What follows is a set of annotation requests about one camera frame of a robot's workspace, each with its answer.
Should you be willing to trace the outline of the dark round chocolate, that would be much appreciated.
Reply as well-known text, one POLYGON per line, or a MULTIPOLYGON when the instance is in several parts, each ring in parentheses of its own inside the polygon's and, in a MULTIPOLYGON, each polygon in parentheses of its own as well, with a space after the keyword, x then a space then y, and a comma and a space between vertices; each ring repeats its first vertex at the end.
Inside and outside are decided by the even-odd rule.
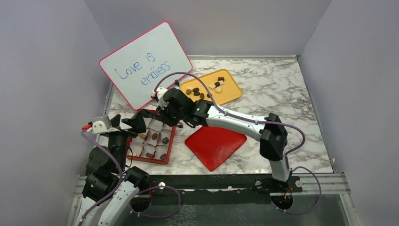
POLYGON ((169 143, 169 138, 168 137, 165 137, 165 138, 163 138, 162 139, 162 144, 168 144, 169 143))

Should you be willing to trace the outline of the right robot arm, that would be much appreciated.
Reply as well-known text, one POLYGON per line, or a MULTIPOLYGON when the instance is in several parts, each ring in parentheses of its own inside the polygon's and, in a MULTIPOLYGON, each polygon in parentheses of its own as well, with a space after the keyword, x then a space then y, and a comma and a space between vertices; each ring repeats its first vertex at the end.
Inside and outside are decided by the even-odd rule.
POLYGON ((159 87, 153 98, 159 103, 156 110, 162 121, 169 126, 183 121, 192 128, 223 128, 258 141, 260 155, 270 162, 272 187, 282 192, 290 186, 290 172, 284 156, 288 132, 277 115, 271 113, 263 118, 230 111, 203 99, 192 101, 176 88, 159 87))

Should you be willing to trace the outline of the brown square chocolate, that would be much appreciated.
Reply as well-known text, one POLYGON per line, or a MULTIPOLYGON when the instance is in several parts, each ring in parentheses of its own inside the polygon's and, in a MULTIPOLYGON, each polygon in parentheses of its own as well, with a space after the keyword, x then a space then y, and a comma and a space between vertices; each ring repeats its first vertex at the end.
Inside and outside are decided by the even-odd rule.
POLYGON ((155 154, 154 154, 154 153, 146 153, 145 156, 146 156, 147 158, 151 158, 151 159, 154 159, 154 158, 155 158, 155 154))

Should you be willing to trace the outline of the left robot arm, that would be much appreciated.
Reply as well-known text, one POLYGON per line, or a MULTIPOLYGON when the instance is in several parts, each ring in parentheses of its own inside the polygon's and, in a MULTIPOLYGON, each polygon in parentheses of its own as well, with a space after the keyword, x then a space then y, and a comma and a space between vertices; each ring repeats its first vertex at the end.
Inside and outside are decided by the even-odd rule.
POLYGON ((161 121, 154 110, 139 110, 132 118, 120 114, 93 118, 81 135, 95 147, 86 164, 76 226, 112 226, 137 194, 150 187, 149 174, 138 167, 125 169, 128 139, 145 132, 145 119, 161 121))

